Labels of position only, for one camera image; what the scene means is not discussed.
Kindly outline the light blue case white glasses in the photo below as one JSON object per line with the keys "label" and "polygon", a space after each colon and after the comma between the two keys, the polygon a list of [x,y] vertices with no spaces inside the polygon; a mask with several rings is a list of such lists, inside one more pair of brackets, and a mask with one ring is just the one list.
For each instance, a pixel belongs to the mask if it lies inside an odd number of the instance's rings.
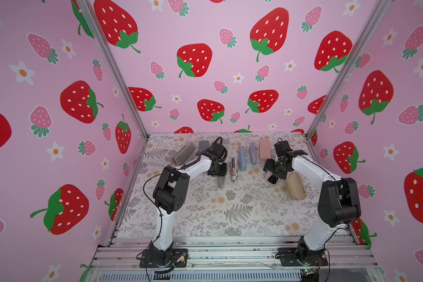
{"label": "light blue case white glasses", "polygon": [[246,166],[246,148],[244,146],[240,146],[238,148],[238,165],[241,171],[245,171]]}

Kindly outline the grey case tan interior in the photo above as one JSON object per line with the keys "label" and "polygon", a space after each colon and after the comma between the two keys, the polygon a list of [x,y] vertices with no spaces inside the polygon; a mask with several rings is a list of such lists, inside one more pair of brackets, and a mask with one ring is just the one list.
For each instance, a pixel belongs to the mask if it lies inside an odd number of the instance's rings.
{"label": "grey case tan interior", "polygon": [[253,166],[255,166],[257,164],[257,148],[256,148],[256,144],[254,142],[251,142],[251,144],[249,146],[249,150],[250,150],[251,164]]}

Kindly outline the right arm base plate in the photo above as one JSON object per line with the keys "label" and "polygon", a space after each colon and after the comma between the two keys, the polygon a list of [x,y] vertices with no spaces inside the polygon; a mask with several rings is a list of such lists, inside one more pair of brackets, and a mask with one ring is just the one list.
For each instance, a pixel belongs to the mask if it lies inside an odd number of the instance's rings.
{"label": "right arm base plate", "polygon": [[308,248],[279,248],[274,256],[284,267],[328,266],[324,250],[310,251]]}

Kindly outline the pink case round glasses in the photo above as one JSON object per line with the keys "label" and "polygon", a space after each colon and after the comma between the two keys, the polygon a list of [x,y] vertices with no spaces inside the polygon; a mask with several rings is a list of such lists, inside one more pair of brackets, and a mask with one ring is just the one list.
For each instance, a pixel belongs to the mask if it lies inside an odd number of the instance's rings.
{"label": "pink case round glasses", "polygon": [[271,143],[267,139],[261,139],[259,143],[259,156],[262,161],[271,158]]}

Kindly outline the blue-grey case purple glasses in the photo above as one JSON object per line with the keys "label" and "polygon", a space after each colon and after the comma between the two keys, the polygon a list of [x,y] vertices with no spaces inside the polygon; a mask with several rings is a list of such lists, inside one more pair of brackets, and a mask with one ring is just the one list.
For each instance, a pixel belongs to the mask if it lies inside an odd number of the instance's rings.
{"label": "blue-grey case purple glasses", "polygon": [[209,141],[200,141],[199,142],[199,152],[204,152],[210,147]]}

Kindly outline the grey case with red glasses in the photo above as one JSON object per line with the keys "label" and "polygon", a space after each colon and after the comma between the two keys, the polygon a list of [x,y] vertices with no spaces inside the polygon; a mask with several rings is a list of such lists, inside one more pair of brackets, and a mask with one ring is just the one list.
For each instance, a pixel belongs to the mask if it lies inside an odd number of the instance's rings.
{"label": "grey case with red glasses", "polygon": [[176,165],[182,165],[190,157],[190,155],[195,151],[195,146],[192,142],[189,142],[184,145],[184,147],[177,152],[177,154],[172,158],[172,161]]}

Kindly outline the olive glasses case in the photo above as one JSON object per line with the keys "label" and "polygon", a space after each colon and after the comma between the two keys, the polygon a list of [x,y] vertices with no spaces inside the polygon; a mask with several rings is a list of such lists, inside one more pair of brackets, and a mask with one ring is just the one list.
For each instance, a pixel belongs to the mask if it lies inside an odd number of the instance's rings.
{"label": "olive glasses case", "polygon": [[300,175],[292,172],[286,179],[286,189],[293,200],[304,200],[306,192]]}

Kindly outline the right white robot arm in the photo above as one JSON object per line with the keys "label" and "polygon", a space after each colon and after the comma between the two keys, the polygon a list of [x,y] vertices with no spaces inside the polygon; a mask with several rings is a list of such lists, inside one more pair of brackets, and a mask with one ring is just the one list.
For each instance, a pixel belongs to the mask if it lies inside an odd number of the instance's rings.
{"label": "right white robot arm", "polygon": [[286,180],[287,174],[298,172],[321,189],[318,201],[319,218],[312,229],[302,236],[294,252],[296,260],[308,265],[324,254],[325,244],[339,228],[361,216],[357,183],[342,178],[306,158],[303,150],[292,150],[288,141],[279,139],[274,145],[278,159],[268,159],[263,170],[271,184]]}

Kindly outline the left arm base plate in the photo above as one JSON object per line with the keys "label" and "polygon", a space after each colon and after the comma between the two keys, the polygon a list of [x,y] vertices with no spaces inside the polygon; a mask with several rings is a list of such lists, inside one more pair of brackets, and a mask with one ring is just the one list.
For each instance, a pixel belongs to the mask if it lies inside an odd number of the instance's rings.
{"label": "left arm base plate", "polygon": [[188,262],[188,249],[168,249],[160,251],[157,248],[144,250],[139,267],[143,269],[165,269],[156,274],[167,274],[177,269],[185,268]]}

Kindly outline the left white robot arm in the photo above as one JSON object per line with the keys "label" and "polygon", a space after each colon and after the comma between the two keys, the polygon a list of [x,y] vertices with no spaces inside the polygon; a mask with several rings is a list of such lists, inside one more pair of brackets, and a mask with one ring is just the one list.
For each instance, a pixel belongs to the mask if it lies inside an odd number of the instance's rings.
{"label": "left white robot arm", "polygon": [[148,246],[151,255],[159,260],[170,258],[176,212],[186,200],[190,181],[202,173],[223,180],[227,175],[226,158],[223,138],[218,137],[207,149],[197,152],[195,159],[180,166],[166,166],[157,175],[159,179],[149,199],[159,212],[155,237]]}

